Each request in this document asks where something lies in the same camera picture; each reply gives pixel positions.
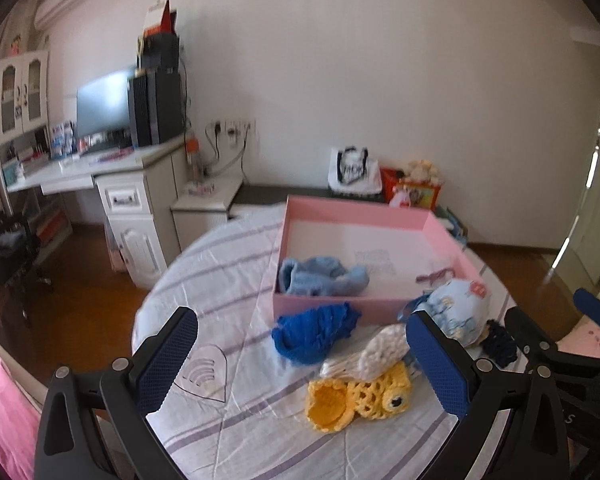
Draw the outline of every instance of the computer tower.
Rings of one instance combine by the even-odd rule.
[[[129,122],[131,124],[131,142],[134,147],[150,146],[151,128],[149,127],[149,97],[146,74],[129,80],[128,86]]]
[[[184,131],[180,74],[155,70],[147,73],[149,127],[152,144],[160,144]]]
[[[160,144],[184,132],[180,74],[155,70],[128,86],[131,139],[136,148]]]

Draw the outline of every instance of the striped bed sheet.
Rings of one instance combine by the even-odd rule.
[[[283,216],[284,206],[272,206],[209,232],[145,299],[134,352],[179,305],[200,320],[187,362],[148,422],[191,480],[417,478],[457,422],[426,378],[415,380],[411,408],[394,418],[357,419],[335,434],[314,431],[304,418],[306,385],[318,367],[292,365],[270,338]],[[491,291],[490,317],[502,321],[514,301],[491,269],[465,252]],[[521,356],[510,368],[524,366]],[[483,475],[506,415],[498,414],[469,478]]]

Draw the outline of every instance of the sticker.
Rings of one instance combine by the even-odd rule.
[[[226,402],[226,369],[224,352],[204,345],[191,350],[173,382],[196,397]]]
[[[479,298],[484,299],[487,295],[487,287],[485,287],[480,282],[471,282],[469,285],[469,290],[472,294],[475,294]]]

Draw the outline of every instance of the desk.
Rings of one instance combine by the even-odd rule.
[[[48,195],[97,186],[131,279],[140,288],[152,288],[180,254],[170,206],[187,179],[183,138],[139,148],[118,160],[96,162],[116,151],[51,162],[7,191],[40,186]]]
[[[182,146],[183,139],[179,136],[158,146],[138,148],[123,158],[109,162],[96,162],[96,160],[109,153],[115,153],[116,149],[92,153],[75,161],[53,160],[27,178],[8,186],[7,192],[13,193],[36,186],[40,186],[44,194],[91,189],[94,187],[93,179],[96,176],[144,170]]]

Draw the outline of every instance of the blue gripper pad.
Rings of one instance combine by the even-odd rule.
[[[142,416],[160,409],[198,338],[198,317],[194,311],[187,310],[138,378],[136,407]]]
[[[436,336],[431,333],[421,315],[429,317],[425,312],[417,312],[409,316],[406,328],[407,343],[429,379],[442,407],[447,413],[462,419],[467,414],[470,403],[467,381]],[[430,317],[429,320],[440,332],[438,336],[445,337]]]
[[[573,304],[600,327],[600,300],[588,290],[579,288],[573,293]]]

